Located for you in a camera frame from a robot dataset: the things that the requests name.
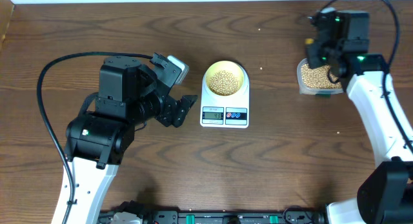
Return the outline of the yellow measuring scoop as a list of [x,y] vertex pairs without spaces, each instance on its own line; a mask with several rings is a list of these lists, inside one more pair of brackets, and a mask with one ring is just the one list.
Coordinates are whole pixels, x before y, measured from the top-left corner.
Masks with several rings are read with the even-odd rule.
[[305,44],[306,45],[311,45],[313,43],[314,43],[314,39],[311,39],[311,38],[305,39]]

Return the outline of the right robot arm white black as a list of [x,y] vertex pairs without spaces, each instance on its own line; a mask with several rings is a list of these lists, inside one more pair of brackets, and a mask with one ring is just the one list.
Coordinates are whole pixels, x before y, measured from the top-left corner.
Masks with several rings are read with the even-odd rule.
[[326,207],[328,223],[412,223],[412,127],[395,94],[388,64],[368,52],[369,14],[328,8],[312,19],[310,68],[328,65],[368,134],[376,168],[355,198]]

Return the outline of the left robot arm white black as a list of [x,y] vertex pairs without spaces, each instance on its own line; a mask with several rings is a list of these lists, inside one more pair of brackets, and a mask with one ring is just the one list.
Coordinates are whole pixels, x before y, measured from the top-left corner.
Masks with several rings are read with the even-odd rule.
[[169,93],[182,83],[188,65],[174,56],[154,54],[149,68],[137,56],[110,56],[99,72],[99,90],[86,98],[66,128],[63,176],[53,223],[96,223],[111,182],[136,126],[156,119],[180,127],[196,95],[175,100]]

